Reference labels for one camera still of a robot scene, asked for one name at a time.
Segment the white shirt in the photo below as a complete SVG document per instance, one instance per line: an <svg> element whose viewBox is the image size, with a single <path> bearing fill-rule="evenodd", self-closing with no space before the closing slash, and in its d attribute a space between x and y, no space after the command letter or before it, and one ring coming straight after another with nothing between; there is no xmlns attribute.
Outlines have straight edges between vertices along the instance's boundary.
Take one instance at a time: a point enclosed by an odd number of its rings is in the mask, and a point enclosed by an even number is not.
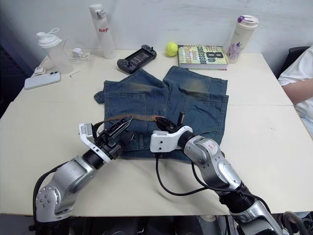
<svg viewBox="0 0 313 235"><path fill-rule="evenodd" d="M284 86L297 81L313 79L313 46L307 49L290 65L278 78L280 85ZM295 105L300 116L306 116L313 122L313 97Z"/></svg>

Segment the jeans pocket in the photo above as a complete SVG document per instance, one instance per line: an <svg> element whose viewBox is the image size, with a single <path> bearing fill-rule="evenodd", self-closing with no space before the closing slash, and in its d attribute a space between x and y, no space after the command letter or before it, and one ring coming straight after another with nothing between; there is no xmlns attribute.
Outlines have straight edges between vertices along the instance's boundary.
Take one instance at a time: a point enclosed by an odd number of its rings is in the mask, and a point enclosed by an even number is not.
<svg viewBox="0 0 313 235"><path fill-rule="evenodd" d="M184 125L193 129L194 134L202 135L217 142L217 134L222 117L222 103L187 98L185 102Z"/></svg>
<svg viewBox="0 0 313 235"><path fill-rule="evenodd" d="M146 115L146 97L144 94L125 94L112 93L105 94L105 119L120 114L140 114ZM111 124L106 123L105 127L109 128ZM131 125L127 128L129 131L136 133L147 132L147 122L132 120Z"/></svg>

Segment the white wall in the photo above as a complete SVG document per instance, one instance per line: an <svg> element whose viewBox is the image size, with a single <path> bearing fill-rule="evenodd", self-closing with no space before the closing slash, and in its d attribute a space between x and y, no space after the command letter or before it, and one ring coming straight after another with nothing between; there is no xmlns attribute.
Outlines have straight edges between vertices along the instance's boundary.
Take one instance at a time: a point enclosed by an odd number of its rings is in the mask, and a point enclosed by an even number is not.
<svg viewBox="0 0 313 235"><path fill-rule="evenodd" d="M169 41L181 44L224 45L236 18L259 18L247 52L262 52L277 73L290 47L313 44L313 0L0 0L1 17L33 55L31 66L44 53L36 33L61 30L70 36L67 47L98 47L88 5L102 3L108 13L117 48L142 44L163 50Z"/></svg>

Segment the black chair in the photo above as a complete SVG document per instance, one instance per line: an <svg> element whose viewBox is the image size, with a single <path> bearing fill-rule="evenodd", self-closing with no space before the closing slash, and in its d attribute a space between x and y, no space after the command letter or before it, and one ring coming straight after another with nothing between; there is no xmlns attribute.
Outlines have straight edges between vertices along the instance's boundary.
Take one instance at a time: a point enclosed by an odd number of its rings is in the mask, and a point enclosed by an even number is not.
<svg viewBox="0 0 313 235"><path fill-rule="evenodd" d="M289 49L289 54L285 60L285 63L282 67L282 69L280 70L279 75L282 74L283 71L285 71L294 61L296 61L296 59L298 59L298 57L306 50L310 47L293 47Z"/></svg>

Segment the person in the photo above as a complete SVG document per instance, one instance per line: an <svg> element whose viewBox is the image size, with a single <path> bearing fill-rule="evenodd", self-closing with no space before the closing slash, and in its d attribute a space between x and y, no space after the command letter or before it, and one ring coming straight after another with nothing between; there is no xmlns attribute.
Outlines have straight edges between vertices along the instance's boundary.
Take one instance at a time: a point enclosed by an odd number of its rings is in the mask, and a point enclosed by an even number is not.
<svg viewBox="0 0 313 235"><path fill-rule="evenodd" d="M313 46L278 78L313 139Z"/></svg>

